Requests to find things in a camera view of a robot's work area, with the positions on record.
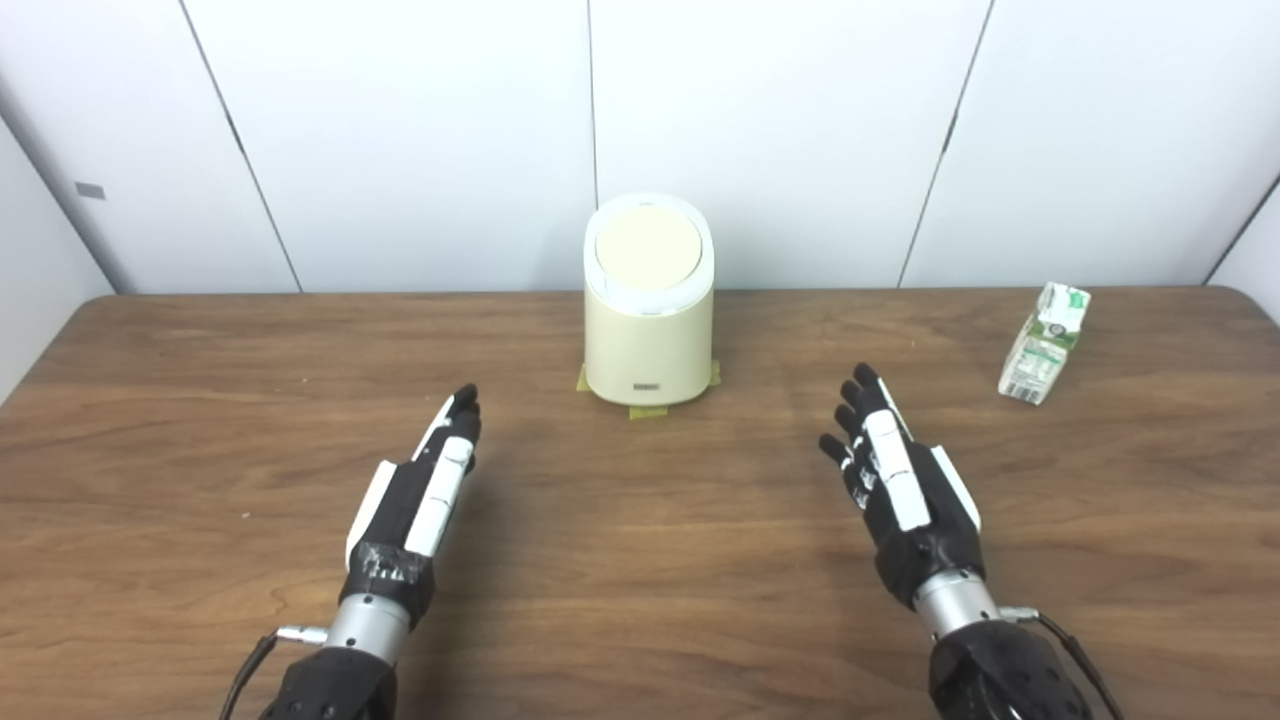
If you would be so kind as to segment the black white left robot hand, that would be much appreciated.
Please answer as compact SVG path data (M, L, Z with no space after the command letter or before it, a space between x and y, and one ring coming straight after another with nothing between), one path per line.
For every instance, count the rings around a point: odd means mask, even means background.
M479 389L458 388L439 409L411 457L379 464L346 541L339 598L370 594L407 612L415 629L435 592L434 557L462 484L476 465Z

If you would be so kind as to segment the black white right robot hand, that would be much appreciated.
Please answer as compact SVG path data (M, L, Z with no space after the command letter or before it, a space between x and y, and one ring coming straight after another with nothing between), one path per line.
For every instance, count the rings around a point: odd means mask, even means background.
M824 433L818 445L861 511L883 587L911 607L940 574L986 578L980 514L946 448L915 438L867 363L854 368L840 396L835 420L846 436Z

